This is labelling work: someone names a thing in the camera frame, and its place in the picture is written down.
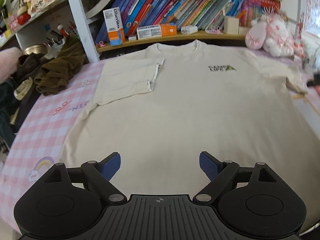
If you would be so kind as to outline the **white wooden bookshelf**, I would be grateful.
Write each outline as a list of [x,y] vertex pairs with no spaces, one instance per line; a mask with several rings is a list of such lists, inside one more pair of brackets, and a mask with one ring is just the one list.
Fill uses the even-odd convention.
[[[297,24],[300,16],[300,6],[301,0],[298,1],[298,9],[296,18],[292,18],[290,21],[292,23]],[[28,46],[35,45],[40,43],[41,39],[44,39],[44,32],[40,32],[36,37],[28,37],[31,31],[27,31],[27,28],[31,25],[33,28],[36,28],[36,24],[43,20],[46,17],[52,16],[58,10],[64,7],[70,7],[69,14],[72,16],[73,20],[75,20],[75,25],[80,35],[80,40],[84,46],[85,52],[89,59],[89,62],[97,62],[100,60],[100,54],[105,51],[104,49],[96,49],[92,33],[90,31],[89,25],[94,21],[98,20],[99,17],[93,17],[91,19],[87,19],[85,16],[85,10],[83,7],[82,0],[60,0],[59,2],[52,4],[41,12],[38,12],[32,17],[28,22],[24,25],[20,26],[16,29],[14,33],[12,33],[7,38],[1,39],[1,48],[4,49],[9,46],[10,43],[13,42],[13,39],[16,39],[18,45],[22,50],[27,48]]]

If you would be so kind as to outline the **pink white plush bunny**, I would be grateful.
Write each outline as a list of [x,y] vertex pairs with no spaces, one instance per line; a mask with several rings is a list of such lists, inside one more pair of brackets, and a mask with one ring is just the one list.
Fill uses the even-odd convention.
[[251,22],[251,29],[245,36],[246,47],[263,49],[272,57],[305,58],[303,45],[293,39],[283,18],[278,14],[264,14]]

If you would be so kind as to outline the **brass bowl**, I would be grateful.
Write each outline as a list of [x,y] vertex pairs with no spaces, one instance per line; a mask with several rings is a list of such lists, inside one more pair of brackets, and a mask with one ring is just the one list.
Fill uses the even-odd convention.
[[36,44],[33,46],[30,46],[26,48],[23,51],[23,55],[30,55],[30,54],[47,54],[48,53],[48,47],[45,44]]

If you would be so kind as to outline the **tall white orange box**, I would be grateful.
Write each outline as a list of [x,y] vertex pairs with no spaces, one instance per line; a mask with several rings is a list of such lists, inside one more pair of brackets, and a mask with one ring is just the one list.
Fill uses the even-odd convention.
[[110,45],[119,46],[125,41],[120,8],[115,7],[103,11]]

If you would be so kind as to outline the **flat white orange box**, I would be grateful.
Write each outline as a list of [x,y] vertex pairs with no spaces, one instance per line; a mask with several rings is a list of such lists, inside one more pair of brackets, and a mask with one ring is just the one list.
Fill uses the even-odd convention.
[[139,40],[176,35],[177,27],[174,24],[148,25],[137,28],[137,38]]

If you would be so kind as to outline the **white charger on shelf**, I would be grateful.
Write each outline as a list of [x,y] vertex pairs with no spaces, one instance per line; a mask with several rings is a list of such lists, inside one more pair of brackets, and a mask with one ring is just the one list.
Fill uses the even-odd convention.
[[182,27],[180,31],[181,31],[181,34],[183,35],[191,35],[191,34],[197,33],[198,28],[195,25],[188,25],[188,26]]

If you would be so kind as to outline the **row of colourful books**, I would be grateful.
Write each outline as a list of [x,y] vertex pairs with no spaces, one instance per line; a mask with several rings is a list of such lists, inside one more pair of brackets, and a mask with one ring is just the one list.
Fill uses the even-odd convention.
[[[176,25],[177,34],[188,25],[209,34],[225,34],[225,16],[238,18],[237,35],[244,35],[252,20],[276,14],[280,6],[281,0],[114,0],[109,9],[120,8],[125,40],[136,40],[137,28],[158,24]],[[106,42],[110,43],[104,22],[95,44],[103,47]]]

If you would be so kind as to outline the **brown velvet cloth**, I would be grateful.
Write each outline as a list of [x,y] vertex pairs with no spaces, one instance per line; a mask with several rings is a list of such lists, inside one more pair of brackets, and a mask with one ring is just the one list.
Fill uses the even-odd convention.
[[34,79],[36,90],[44,96],[58,94],[67,88],[70,80],[87,62],[82,43],[77,37],[69,35],[57,57],[41,66],[40,73]]

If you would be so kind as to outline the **beige pen holder box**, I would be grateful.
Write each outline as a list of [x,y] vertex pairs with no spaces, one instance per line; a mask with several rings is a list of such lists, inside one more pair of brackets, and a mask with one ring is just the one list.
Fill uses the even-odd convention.
[[239,19],[236,17],[225,16],[224,33],[236,35],[239,33]]

